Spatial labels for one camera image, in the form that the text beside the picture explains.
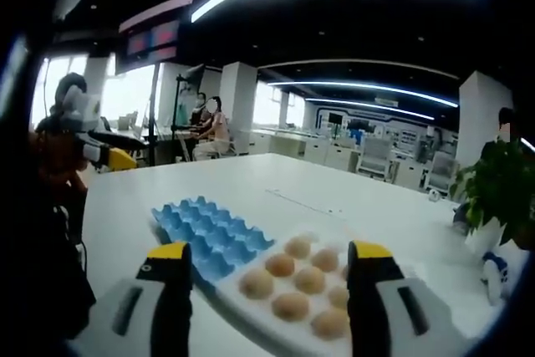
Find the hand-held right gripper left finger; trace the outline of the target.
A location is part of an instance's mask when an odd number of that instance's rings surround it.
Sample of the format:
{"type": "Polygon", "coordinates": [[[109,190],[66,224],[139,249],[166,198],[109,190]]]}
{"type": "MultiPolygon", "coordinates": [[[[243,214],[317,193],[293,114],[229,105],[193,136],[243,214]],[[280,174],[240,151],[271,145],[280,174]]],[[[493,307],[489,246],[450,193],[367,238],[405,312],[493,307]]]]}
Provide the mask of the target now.
{"type": "Polygon", "coordinates": [[[69,350],[74,356],[187,356],[192,287],[188,242],[151,250],[135,278],[97,299],[69,350]]]}

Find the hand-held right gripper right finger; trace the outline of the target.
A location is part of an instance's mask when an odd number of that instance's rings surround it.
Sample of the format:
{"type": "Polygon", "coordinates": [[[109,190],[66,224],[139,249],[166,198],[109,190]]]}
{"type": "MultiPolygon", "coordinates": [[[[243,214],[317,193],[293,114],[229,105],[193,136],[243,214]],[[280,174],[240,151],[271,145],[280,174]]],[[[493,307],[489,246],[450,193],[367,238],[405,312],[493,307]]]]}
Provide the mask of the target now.
{"type": "Polygon", "coordinates": [[[450,307],[379,244],[349,243],[347,289],[353,356],[463,356],[471,348],[450,307]]]}

